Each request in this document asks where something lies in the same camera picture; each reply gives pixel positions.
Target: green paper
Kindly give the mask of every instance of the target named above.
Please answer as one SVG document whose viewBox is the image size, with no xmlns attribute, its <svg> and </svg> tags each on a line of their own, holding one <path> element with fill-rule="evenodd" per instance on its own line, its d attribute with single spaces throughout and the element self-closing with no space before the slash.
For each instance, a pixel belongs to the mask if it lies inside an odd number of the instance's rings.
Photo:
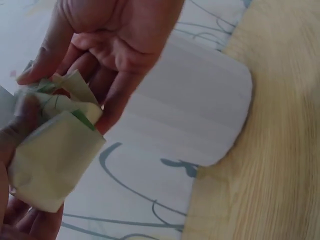
<svg viewBox="0 0 320 240">
<path fill-rule="evenodd" d="M 89 129 L 92 131 L 95 131 L 95 126 L 86 118 L 86 116 L 83 114 L 80 110 L 75 110 L 71 112 L 73 116 L 75 116 L 80 122 L 82 122 L 84 125 L 86 125 Z"/>
</svg>

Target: finger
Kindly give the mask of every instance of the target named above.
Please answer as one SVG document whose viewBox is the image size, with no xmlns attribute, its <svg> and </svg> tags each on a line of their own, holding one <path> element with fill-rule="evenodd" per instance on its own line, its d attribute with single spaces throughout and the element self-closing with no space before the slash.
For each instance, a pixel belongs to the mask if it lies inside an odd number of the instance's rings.
<svg viewBox="0 0 320 240">
<path fill-rule="evenodd" d="M 118 72 L 114 70 L 101 67 L 90 80 L 89 87 L 98 103 L 102 104 L 105 101 L 117 74 Z"/>
<path fill-rule="evenodd" d="M 103 31 L 80 33 L 73 36 L 72 44 L 74 44 L 78 49 L 87 51 L 104 43 L 108 36 L 111 37 L 112 35 L 110 33 L 106 34 Z"/>
<path fill-rule="evenodd" d="M 25 95 L 18 100 L 15 119 L 9 126 L 0 130 L 0 220 L 4 219 L 8 204 L 7 167 L 14 155 L 16 147 L 37 125 L 38 100 L 34 96 Z"/>
<path fill-rule="evenodd" d="M 65 17 L 62 1 L 58 1 L 52 12 L 50 25 L 33 66 L 26 70 L 17 82 L 21 85 L 51 77 L 64 59 L 74 30 Z"/>
<path fill-rule="evenodd" d="M 63 211 L 63 206 L 57 213 L 40 211 L 34 220 L 30 236 L 37 240 L 55 240 L 61 226 Z"/>
<path fill-rule="evenodd" d="M 103 115 L 96 123 L 101 134 L 105 134 L 120 119 L 132 93 L 144 76 L 130 72 L 118 73 L 106 96 Z"/>
<path fill-rule="evenodd" d="M 0 233 L 1 240 L 35 240 L 24 232 L 19 232 L 15 227 L 3 225 Z"/>
<path fill-rule="evenodd" d="M 17 224 L 16 229 L 21 233 L 29 234 L 31 228 L 39 214 L 39 210 L 33 208 L 31 209 Z"/>
<path fill-rule="evenodd" d="M 12 197 L 6 207 L 3 223 L 15 225 L 27 214 L 29 208 L 30 206 L 28 204 L 15 197 Z"/>
<path fill-rule="evenodd" d="M 8 167 L 16 147 L 36 128 L 39 102 L 33 95 L 19 98 L 14 120 L 0 129 L 0 160 Z"/>
<path fill-rule="evenodd" d="M 74 62 L 80 58 L 85 52 L 76 48 L 72 43 L 69 45 L 66 55 L 60 63 L 56 72 L 61 76 L 64 76 Z"/>
<path fill-rule="evenodd" d="M 68 73 L 78 70 L 83 79 L 88 82 L 92 74 L 98 68 L 98 60 L 90 52 L 84 53 L 69 68 Z"/>
</svg>

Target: fingernail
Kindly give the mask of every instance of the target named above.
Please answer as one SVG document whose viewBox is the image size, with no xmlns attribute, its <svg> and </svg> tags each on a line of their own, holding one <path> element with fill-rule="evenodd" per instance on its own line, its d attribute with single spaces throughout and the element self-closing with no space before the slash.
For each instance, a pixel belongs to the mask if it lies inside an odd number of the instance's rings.
<svg viewBox="0 0 320 240">
<path fill-rule="evenodd" d="M 30 93 L 24 93 L 17 100 L 14 115 L 28 120 L 37 116 L 38 108 L 38 99 Z"/>
</svg>

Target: light wood surface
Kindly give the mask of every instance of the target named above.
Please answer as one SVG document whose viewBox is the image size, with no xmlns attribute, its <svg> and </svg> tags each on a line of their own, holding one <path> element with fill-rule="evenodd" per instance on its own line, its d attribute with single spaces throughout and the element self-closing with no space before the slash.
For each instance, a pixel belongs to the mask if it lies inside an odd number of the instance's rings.
<svg viewBox="0 0 320 240">
<path fill-rule="evenodd" d="M 182 240 L 319 240 L 320 1 L 253 0 L 225 53 L 254 100 L 234 148 L 199 170 Z"/>
</svg>

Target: crumpled paper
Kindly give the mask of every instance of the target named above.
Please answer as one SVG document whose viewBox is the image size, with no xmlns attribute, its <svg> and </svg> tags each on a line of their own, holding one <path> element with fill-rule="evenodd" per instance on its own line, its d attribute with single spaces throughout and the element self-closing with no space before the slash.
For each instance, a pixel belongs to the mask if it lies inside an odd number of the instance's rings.
<svg viewBox="0 0 320 240">
<path fill-rule="evenodd" d="M 40 127 L 16 149 L 8 168 L 10 193 L 55 213 L 106 142 L 94 127 L 102 110 L 77 70 L 24 86 L 16 96 L 24 93 L 40 102 Z"/>
</svg>

